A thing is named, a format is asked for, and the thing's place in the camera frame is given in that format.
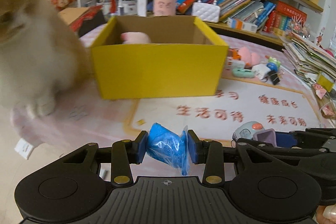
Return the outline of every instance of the yellow cardboard box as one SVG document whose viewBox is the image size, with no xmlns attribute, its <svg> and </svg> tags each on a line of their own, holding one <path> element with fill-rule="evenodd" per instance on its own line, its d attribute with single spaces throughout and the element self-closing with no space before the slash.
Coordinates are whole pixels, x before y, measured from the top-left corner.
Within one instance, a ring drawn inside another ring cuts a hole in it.
<svg viewBox="0 0 336 224">
<path fill-rule="evenodd" d="M 124 32 L 144 32 L 152 44 L 123 45 Z M 104 99 L 214 95 L 228 45 L 192 16 L 113 17 L 91 47 Z"/>
</svg>

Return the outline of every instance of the blue sand bag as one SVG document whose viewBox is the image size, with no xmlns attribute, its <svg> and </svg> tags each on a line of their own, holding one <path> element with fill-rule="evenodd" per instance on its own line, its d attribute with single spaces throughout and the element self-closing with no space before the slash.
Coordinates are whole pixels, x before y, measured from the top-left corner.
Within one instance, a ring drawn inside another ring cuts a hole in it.
<svg viewBox="0 0 336 224">
<path fill-rule="evenodd" d="M 158 123 L 154 123 L 149 132 L 146 152 L 159 161 L 179 169 L 183 176 L 188 175 L 188 128 L 185 127 L 182 135 L 169 131 Z"/>
</svg>

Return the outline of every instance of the white quilted handbag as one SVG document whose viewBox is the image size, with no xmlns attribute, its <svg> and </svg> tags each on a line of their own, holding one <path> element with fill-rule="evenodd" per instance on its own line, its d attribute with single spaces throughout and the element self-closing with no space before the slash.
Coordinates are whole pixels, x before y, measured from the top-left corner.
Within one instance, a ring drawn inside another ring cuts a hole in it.
<svg viewBox="0 0 336 224">
<path fill-rule="evenodd" d="M 199 17 L 202 21 L 217 23 L 221 12 L 221 8 L 217 6 L 217 0 L 213 0 L 213 4 L 202 3 L 201 1 L 198 0 L 193 4 L 192 15 Z"/>
</svg>

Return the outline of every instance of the pink plush toy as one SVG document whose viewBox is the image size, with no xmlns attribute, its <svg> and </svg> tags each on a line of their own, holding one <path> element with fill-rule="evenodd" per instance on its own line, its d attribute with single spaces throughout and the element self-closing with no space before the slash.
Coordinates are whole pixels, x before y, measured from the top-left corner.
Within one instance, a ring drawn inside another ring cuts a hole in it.
<svg viewBox="0 0 336 224">
<path fill-rule="evenodd" d="M 241 60 L 246 63 L 245 68 L 251 68 L 255 65 L 260 64 L 259 54 L 252 52 L 247 47 L 242 47 L 238 50 L 238 54 L 241 56 Z"/>
<path fill-rule="evenodd" d="M 143 32 L 125 32 L 120 36 L 123 44 L 150 44 L 151 39 Z"/>
</svg>

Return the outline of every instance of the white card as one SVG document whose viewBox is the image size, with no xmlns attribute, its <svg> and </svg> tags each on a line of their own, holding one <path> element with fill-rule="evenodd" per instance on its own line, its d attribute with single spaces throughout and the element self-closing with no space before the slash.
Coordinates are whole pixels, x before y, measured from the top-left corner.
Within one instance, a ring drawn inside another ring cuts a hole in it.
<svg viewBox="0 0 336 224">
<path fill-rule="evenodd" d="M 107 170 L 105 170 L 105 169 L 100 169 L 99 176 L 100 176 L 102 179 L 105 179 L 106 174 L 107 174 Z"/>
<path fill-rule="evenodd" d="M 28 143 L 25 139 L 20 139 L 17 143 L 14 150 L 18 152 L 22 157 L 24 157 L 26 160 L 28 160 L 30 154 L 33 152 L 33 149 L 35 147 Z"/>
</svg>

